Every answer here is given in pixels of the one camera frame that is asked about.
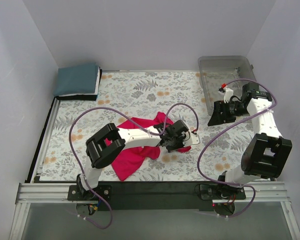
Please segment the red t-shirt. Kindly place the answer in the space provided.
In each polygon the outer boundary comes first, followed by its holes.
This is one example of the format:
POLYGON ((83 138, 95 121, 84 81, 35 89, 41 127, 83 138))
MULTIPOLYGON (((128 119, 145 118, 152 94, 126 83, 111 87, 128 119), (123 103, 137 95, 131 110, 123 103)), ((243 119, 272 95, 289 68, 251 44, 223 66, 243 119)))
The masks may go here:
MULTIPOLYGON (((131 119, 144 128, 148 128, 162 123, 166 114, 158 112, 153 120, 145 118, 132 117, 131 119)), ((121 182, 125 181, 135 173, 142 165, 146 158, 156 160, 161 154, 159 146, 134 147, 123 150, 116 157, 111 166, 121 182)))

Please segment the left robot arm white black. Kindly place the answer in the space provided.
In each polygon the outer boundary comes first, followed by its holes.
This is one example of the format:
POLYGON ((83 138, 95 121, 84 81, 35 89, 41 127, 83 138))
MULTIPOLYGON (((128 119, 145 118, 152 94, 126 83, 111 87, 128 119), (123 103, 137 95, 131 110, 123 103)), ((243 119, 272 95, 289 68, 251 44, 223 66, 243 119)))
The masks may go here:
POLYGON ((168 152, 197 144, 197 135, 182 120, 160 123, 147 128, 122 128, 109 123, 86 141, 86 161, 76 185, 85 200, 96 196, 102 169, 113 164, 128 149, 165 147, 168 152))

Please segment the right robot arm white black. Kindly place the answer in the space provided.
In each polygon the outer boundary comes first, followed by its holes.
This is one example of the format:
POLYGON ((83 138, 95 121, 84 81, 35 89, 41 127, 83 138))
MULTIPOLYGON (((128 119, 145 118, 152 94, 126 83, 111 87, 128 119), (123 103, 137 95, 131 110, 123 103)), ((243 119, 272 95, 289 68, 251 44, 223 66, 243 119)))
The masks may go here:
POLYGON ((239 116, 250 116, 254 136, 244 150, 241 163, 234 169, 223 172, 216 186, 217 195, 227 199, 239 188, 257 179, 277 178, 282 173, 292 150, 292 142, 285 139, 277 128, 272 112, 274 97, 260 90, 256 83, 242 87, 241 97, 226 84, 219 89, 222 100, 214 102, 208 126, 233 123, 239 116))

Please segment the floral patterned table mat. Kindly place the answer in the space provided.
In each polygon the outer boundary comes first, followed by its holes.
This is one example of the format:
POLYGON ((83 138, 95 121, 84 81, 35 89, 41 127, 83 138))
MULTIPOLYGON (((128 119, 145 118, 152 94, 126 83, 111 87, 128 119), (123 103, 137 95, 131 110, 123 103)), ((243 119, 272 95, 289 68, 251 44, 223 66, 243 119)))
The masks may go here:
POLYGON ((86 140, 108 123, 119 125, 126 117, 153 119, 168 113, 172 121, 182 120, 198 129, 200 144, 189 152, 160 150, 159 158, 146 158, 130 181, 200 181, 216 179, 237 167, 253 137, 250 121, 222 136, 225 126, 208 126, 210 116, 198 72, 107 72, 101 77, 95 101, 61 101, 53 123, 39 180, 72 182, 85 162, 86 140))

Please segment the clear plastic bin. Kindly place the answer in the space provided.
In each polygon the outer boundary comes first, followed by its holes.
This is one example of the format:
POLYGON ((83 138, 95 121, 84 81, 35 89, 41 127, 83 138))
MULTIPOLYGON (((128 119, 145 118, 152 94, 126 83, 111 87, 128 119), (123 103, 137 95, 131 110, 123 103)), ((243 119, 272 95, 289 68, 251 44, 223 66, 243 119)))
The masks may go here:
POLYGON ((255 81, 253 68, 241 55, 202 56, 198 59, 199 83, 203 89, 208 115, 212 115, 214 102, 223 99, 218 89, 236 79, 255 81))

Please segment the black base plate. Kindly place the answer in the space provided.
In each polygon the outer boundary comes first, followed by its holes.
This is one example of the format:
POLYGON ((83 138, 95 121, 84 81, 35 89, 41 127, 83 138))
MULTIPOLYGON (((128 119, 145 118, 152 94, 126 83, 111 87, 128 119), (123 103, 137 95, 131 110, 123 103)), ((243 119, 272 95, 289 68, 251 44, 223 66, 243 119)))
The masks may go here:
POLYGON ((213 201, 244 200, 243 189, 230 194, 210 181, 102 181, 94 190, 113 210, 213 211, 213 201))

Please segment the aluminium frame rail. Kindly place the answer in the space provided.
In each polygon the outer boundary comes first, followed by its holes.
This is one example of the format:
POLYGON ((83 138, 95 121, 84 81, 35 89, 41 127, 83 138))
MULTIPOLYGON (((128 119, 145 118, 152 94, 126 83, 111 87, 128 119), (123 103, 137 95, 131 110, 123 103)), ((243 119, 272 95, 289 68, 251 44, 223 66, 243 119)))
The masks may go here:
POLYGON ((206 200, 204 181, 101 182, 111 210, 88 220, 73 182, 20 184, 12 240, 300 240, 284 183, 256 181, 235 200, 235 217, 206 200))

